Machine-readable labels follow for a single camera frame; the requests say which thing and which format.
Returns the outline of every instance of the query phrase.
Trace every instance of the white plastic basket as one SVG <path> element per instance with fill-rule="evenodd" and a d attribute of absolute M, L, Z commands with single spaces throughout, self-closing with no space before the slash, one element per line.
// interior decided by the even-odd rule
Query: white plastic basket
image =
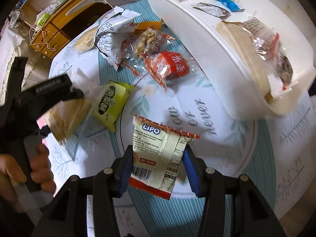
<path fill-rule="evenodd" d="M 245 8 L 228 21 L 245 21 L 256 16 L 280 34 L 282 45 L 293 67 L 289 88 L 267 104 L 237 53 L 215 30 L 219 18 L 192 8 L 192 4 L 213 0 L 148 0 L 191 52 L 219 94 L 228 114 L 236 120 L 282 116 L 296 105 L 300 95 L 315 77 L 313 49 L 295 24 L 268 0 L 236 0 Z"/>

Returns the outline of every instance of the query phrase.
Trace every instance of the green snack package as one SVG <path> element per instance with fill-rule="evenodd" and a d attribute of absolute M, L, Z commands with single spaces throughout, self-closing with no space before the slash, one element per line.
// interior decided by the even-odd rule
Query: green snack package
<path fill-rule="evenodd" d="M 133 86 L 109 81 L 102 91 L 99 104 L 94 108 L 94 115 L 99 123 L 111 132 L 116 131 L 115 121 L 123 110 Z"/>

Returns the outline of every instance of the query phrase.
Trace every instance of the white snack bag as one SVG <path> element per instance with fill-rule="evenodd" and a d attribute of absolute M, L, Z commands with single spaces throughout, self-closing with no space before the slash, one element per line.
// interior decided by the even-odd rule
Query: white snack bag
<path fill-rule="evenodd" d="M 101 22 L 94 38 L 94 44 L 101 55 L 118 69 L 122 59 L 122 46 L 135 31 L 134 17 L 140 13 L 115 6 Z"/>

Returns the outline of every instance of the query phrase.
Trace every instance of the white cable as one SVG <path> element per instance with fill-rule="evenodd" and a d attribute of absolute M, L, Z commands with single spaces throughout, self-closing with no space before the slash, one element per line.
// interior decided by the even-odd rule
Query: white cable
<path fill-rule="evenodd" d="M 45 45 L 47 45 L 47 49 L 49 49 L 49 50 L 51 50 L 51 51 L 56 51 L 55 48 L 50 48 L 49 43 L 45 41 L 46 31 L 43 31 L 42 28 L 40 28 L 40 30 L 42 31 L 42 36 L 43 36 L 43 42 L 44 42 L 44 43 L 42 43 L 42 42 L 32 43 L 33 40 L 31 39 L 31 30 L 34 31 L 33 37 L 36 35 L 36 33 L 35 33 L 35 32 L 36 32 L 36 29 L 33 28 L 33 26 L 30 28 L 30 31 L 28 32 L 28 36 L 29 36 L 29 38 L 30 38 L 30 43 L 31 43 L 31 45 L 45 44 Z"/>

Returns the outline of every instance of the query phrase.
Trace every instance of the metal screw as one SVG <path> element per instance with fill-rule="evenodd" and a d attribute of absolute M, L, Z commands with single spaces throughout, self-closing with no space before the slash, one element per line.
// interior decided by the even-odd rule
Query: metal screw
<path fill-rule="evenodd" d="M 70 177 L 70 181 L 72 181 L 72 182 L 75 182 L 75 181 L 77 181 L 78 180 L 78 177 L 76 176 L 76 175 L 72 175 L 71 177 Z"/>
<path fill-rule="evenodd" d="M 240 180 L 244 181 L 244 182 L 247 182 L 249 180 L 249 177 L 247 175 L 241 175 L 240 176 Z"/>
<path fill-rule="evenodd" d="M 205 169 L 205 172 L 208 174 L 214 174 L 215 173 L 215 169 L 212 167 L 208 167 L 207 169 Z"/>
<path fill-rule="evenodd" d="M 103 173 L 105 173 L 106 175 L 112 174 L 113 169 L 111 169 L 110 167 L 107 167 L 106 169 L 103 170 Z"/>

